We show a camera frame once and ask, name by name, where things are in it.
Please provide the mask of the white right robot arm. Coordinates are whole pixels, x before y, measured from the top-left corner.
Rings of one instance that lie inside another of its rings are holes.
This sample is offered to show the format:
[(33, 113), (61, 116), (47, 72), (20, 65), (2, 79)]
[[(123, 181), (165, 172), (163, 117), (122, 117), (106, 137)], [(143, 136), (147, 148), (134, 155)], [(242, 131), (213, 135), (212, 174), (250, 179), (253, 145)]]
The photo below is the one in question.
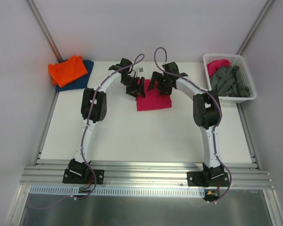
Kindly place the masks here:
[(162, 95), (170, 95), (173, 89), (177, 89), (193, 101), (193, 119), (200, 128), (204, 147), (204, 172), (201, 179), (205, 185), (212, 186), (224, 174), (217, 140), (217, 130), (222, 119), (218, 94), (189, 80), (187, 74), (179, 72), (175, 62), (166, 63), (162, 67), (161, 73), (152, 73), (148, 90), (153, 90), (157, 85)]

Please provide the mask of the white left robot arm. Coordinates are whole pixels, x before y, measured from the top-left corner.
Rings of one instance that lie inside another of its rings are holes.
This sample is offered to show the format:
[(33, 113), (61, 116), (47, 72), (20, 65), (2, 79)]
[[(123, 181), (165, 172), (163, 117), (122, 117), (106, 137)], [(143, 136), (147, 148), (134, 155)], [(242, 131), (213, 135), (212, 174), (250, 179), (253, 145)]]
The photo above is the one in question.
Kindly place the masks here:
[(74, 159), (69, 162), (68, 169), (73, 177), (79, 182), (86, 182), (92, 173), (88, 148), (92, 143), (92, 135), (96, 124), (103, 121), (107, 114), (107, 91), (115, 83), (120, 82), (126, 86), (126, 94), (135, 98), (146, 97), (143, 77), (131, 76), (133, 67), (144, 59), (144, 54), (139, 54), (131, 62), (122, 58), (120, 63), (112, 65), (108, 69), (107, 77), (96, 88), (85, 88), (83, 92), (81, 114), (84, 122), (82, 138)]

